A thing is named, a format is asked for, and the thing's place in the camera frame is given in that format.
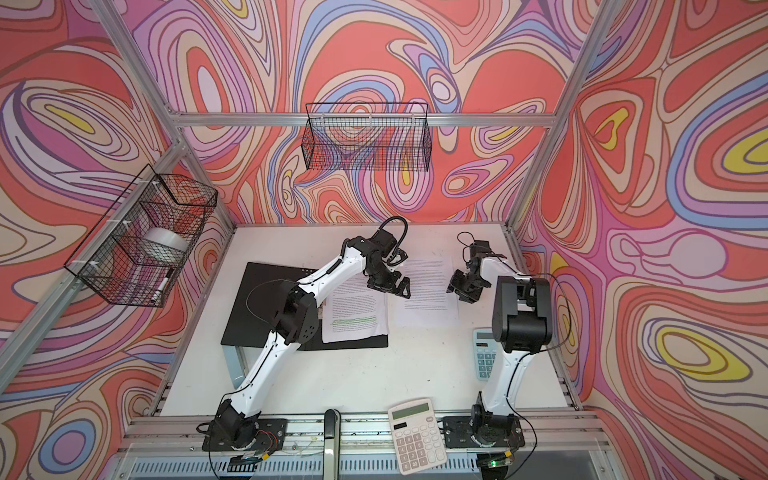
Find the blue clip folder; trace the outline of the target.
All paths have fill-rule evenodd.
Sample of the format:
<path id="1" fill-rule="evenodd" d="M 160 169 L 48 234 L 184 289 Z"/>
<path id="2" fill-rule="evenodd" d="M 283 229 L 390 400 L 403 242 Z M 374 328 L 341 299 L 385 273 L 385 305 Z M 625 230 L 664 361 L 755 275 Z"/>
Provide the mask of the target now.
<path id="1" fill-rule="evenodd" d="M 314 269 L 248 262 L 230 312 L 220 344 L 261 348 L 271 331 L 268 322 L 274 316 L 277 283 L 297 281 L 314 273 Z M 381 349 L 389 346 L 387 334 L 360 340 L 325 343 L 317 333 L 300 351 L 332 351 L 354 349 Z"/>

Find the paper sheet with green highlight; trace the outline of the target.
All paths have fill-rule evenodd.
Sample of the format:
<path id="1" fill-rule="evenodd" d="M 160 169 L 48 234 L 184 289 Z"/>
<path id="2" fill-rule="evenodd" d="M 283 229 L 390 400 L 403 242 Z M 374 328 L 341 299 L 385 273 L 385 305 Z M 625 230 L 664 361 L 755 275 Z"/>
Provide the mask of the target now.
<path id="1" fill-rule="evenodd" d="M 364 340 L 388 334 L 386 295 L 369 288 L 363 274 L 345 281 L 324 301 L 324 343 Z"/>

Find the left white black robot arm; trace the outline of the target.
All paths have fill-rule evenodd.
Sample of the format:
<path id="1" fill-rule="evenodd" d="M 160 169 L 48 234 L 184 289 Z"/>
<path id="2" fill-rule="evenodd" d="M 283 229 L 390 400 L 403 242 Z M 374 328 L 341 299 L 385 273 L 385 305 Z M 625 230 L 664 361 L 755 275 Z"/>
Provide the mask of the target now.
<path id="1" fill-rule="evenodd" d="M 338 256 L 316 272 L 297 281 L 273 282 L 275 295 L 264 304 L 268 315 L 257 317 L 269 326 L 266 342 L 240 384 L 222 395 L 208 424 L 207 435 L 213 444 L 244 450 L 254 443 L 258 416 L 284 360 L 316 335 L 321 304 L 344 282 L 362 274 L 366 286 L 374 291 L 410 297 L 410 279 L 397 270 L 407 259 L 401 248 L 404 239 L 379 227 L 368 238 L 344 240 Z"/>

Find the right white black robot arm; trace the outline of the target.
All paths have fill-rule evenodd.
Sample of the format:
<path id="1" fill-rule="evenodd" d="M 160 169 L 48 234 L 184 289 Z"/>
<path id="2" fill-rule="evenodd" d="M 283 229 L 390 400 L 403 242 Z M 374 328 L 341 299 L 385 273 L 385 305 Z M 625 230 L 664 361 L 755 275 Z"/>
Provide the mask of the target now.
<path id="1" fill-rule="evenodd" d="M 465 269 L 453 273 L 446 291 L 468 304 L 484 292 L 494 294 L 490 338 L 480 341 L 490 357 L 477 360 L 487 381 L 470 411 L 469 438 L 486 448 L 521 442 L 516 406 L 523 379 L 553 336 L 550 285 L 513 268 L 487 240 L 474 239 L 464 248 Z"/>

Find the teal calculator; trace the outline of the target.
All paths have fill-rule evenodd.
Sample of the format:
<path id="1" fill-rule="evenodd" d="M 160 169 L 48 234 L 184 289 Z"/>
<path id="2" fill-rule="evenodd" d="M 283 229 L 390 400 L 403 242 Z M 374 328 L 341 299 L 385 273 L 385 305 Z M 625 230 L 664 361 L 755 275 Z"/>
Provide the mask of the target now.
<path id="1" fill-rule="evenodd" d="M 490 378 L 497 353 L 492 329 L 475 329 L 472 334 L 472 348 L 476 377 L 485 382 Z"/>

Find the white desktop calculator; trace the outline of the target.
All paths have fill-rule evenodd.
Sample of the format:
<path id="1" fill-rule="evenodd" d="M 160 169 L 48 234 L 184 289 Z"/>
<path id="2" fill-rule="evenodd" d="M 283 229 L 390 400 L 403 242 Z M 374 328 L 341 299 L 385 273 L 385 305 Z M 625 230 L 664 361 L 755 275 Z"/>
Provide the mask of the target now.
<path id="1" fill-rule="evenodd" d="M 401 475 L 421 473 L 447 463 L 443 435 L 430 399 L 401 403 L 390 408 L 387 415 Z"/>

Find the black white marker pen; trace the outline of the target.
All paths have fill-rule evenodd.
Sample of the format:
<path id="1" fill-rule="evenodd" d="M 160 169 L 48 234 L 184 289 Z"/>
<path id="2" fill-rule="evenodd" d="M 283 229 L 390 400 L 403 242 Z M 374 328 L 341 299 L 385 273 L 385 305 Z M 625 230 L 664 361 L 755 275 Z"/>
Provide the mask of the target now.
<path id="1" fill-rule="evenodd" d="M 150 298 L 154 305 L 163 305 L 166 300 L 167 289 L 170 283 L 170 276 L 166 275 L 160 282 L 159 286 L 155 289 Z"/>

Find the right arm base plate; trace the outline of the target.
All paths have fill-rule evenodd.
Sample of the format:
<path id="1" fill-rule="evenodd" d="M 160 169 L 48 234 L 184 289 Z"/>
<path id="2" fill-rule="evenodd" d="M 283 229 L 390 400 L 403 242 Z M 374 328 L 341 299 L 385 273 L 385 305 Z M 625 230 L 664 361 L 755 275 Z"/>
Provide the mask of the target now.
<path id="1" fill-rule="evenodd" d="M 449 449 L 506 447 L 515 452 L 526 445 L 520 419 L 515 415 L 492 415 L 489 420 L 446 416 L 442 418 L 442 432 Z"/>

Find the black centre post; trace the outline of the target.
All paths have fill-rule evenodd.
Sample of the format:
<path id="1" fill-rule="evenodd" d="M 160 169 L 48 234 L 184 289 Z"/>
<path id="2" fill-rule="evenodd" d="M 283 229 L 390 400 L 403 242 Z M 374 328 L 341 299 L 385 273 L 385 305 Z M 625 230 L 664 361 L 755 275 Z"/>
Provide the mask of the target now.
<path id="1" fill-rule="evenodd" d="M 323 480 L 337 480 L 340 475 L 341 414 L 336 409 L 324 413 Z"/>

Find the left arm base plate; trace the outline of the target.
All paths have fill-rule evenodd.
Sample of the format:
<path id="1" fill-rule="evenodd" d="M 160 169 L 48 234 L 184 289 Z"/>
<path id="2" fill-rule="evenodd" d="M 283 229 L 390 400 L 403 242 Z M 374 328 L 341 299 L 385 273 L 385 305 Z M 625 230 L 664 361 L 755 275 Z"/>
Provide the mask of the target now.
<path id="1" fill-rule="evenodd" d="M 288 420 L 266 418 L 247 421 L 235 436 L 229 435 L 213 421 L 196 426 L 196 432 L 204 437 L 203 450 L 206 452 L 255 451 L 274 453 L 283 448 Z"/>

